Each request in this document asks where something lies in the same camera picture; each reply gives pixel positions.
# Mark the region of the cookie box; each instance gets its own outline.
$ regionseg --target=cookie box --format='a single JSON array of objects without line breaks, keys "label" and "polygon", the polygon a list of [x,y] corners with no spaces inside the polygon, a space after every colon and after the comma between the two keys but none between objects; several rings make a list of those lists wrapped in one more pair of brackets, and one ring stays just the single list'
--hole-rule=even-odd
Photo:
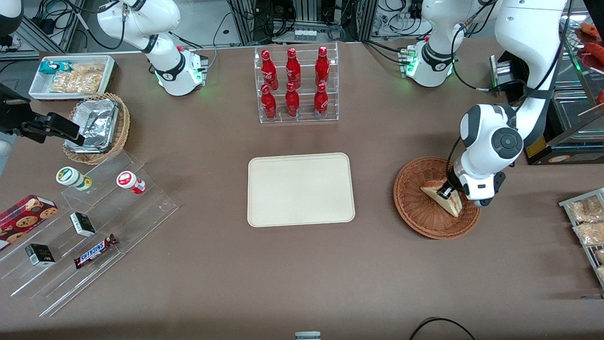
[{"label": "cookie box", "polygon": [[59,210],[54,202],[29,195],[0,214],[0,251],[52,217]]}]

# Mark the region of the small box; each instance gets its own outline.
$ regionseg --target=small box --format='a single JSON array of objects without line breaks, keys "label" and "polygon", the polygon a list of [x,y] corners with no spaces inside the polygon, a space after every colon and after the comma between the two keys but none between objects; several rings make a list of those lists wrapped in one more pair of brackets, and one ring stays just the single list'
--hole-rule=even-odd
[{"label": "small box", "polygon": [[71,214],[71,224],[74,225],[75,232],[85,237],[93,237],[95,230],[90,222],[90,218],[81,212]]},{"label": "small box", "polygon": [[0,250],[23,237],[58,211],[53,201],[29,195],[0,213]]},{"label": "small box", "polygon": [[44,244],[29,244],[25,247],[25,252],[29,256],[31,264],[37,267],[49,267],[55,263],[53,255],[48,246]]}]

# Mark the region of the clear acrylic shelf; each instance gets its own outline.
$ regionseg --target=clear acrylic shelf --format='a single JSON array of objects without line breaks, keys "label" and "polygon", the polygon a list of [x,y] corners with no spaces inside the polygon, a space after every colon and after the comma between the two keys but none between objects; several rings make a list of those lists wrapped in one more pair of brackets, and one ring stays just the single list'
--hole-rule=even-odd
[{"label": "clear acrylic shelf", "polygon": [[[315,117],[315,62],[318,57],[318,50],[320,46],[327,47],[327,58],[329,59],[329,80],[326,83],[326,93],[329,96],[327,102],[327,115],[323,119],[317,119]],[[287,105],[285,103],[285,94],[287,92],[286,84],[288,83],[288,77],[285,70],[285,65],[288,62],[287,47],[283,46],[262,46],[256,47],[254,50],[254,73],[256,80],[256,96],[258,97],[258,112],[260,123],[297,123],[297,122],[325,122],[339,119],[339,56],[338,56],[338,45],[335,43],[331,44],[302,44],[296,45],[296,55],[300,61],[301,73],[302,73],[302,86],[297,89],[300,95],[300,115],[296,118],[292,118],[288,115]],[[277,67],[277,80],[279,81],[279,88],[273,91],[272,94],[275,96],[277,101],[277,119],[268,120],[264,114],[262,108],[262,101],[260,100],[262,92],[260,87],[264,84],[262,78],[262,58],[260,52],[262,50],[268,50],[271,52],[271,59]]]},{"label": "clear acrylic shelf", "polygon": [[[142,194],[135,195],[116,185],[117,175],[124,170],[145,181]],[[116,153],[86,175],[92,178],[89,190],[65,189],[59,214],[46,226],[39,226],[39,232],[34,234],[33,230],[31,236],[22,237],[0,259],[0,284],[11,296],[31,298],[39,316],[55,314],[178,209],[154,184],[143,164],[126,151]],[[69,218],[74,211],[88,215],[96,230],[93,237],[76,233]],[[110,234],[114,234],[118,244],[76,269],[73,260]],[[32,266],[24,249],[30,243],[46,244],[56,263],[50,267]]]}]

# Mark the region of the woven basket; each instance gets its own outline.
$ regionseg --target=woven basket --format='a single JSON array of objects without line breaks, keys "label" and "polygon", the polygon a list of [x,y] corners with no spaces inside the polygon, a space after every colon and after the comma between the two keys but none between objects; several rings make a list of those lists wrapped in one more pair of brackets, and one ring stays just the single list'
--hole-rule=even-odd
[{"label": "woven basket", "polygon": [[420,187],[431,180],[443,180],[446,160],[423,157],[407,163],[394,181],[394,204],[400,216],[418,233],[448,240],[469,232],[480,216],[480,208],[460,194],[463,209],[458,218],[446,212]]},{"label": "woven basket", "polygon": [[[126,144],[126,139],[128,138],[128,129],[130,128],[130,113],[128,112],[128,108],[124,105],[124,102],[116,95],[111,93],[103,93],[98,96],[86,98],[85,100],[102,100],[102,99],[111,99],[116,101],[116,103],[120,106],[120,112],[118,113],[118,121],[115,124],[115,132],[114,138],[112,141],[111,149],[104,154],[76,154],[75,152],[71,152],[63,147],[63,151],[69,157],[69,159],[79,162],[86,163],[88,165],[97,165],[102,162],[104,159],[109,157],[111,154],[121,150]],[[76,112],[76,108],[71,110],[71,114],[69,115],[69,119],[73,119],[74,113]]]}]

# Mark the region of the red bottle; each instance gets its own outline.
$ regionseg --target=red bottle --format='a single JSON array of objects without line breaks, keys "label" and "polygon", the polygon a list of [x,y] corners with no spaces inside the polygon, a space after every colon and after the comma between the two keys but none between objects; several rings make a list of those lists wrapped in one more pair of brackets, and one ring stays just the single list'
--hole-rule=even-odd
[{"label": "red bottle", "polygon": [[285,94],[285,102],[288,105],[289,117],[296,118],[300,114],[300,96],[296,92],[294,82],[288,83],[288,92]]},{"label": "red bottle", "polygon": [[271,94],[271,89],[267,84],[262,84],[260,87],[262,90],[262,108],[264,109],[266,119],[275,120],[277,119],[277,103],[275,97]]},{"label": "red bottle", "polygon": [[269,51],[263,50],[260,55],[262,56],[262,78],[271,87],[272,91],[276,91],[279,88],[279,81],[277,80],[275,63],[272,62]]},{"label": "red bottle", "polygon": [[288,48],[288,63],[285,65],[285,69],[288,72],[288,82],[293,82],[296,89],[300,88],[302,86],[302,73],[295,48]]},{"label": "red bottle", "polygon": [[327,59],[327,47],[319,47],[319,58],[315,64],[315,83],[327,83],[329,80],[329,60]]},{"label": "red bottle", "polygon": [[316,87],[315,93],[315,118],[323,119],[327,117],[327,93],[325,92],[325,83],[320,83]]}]

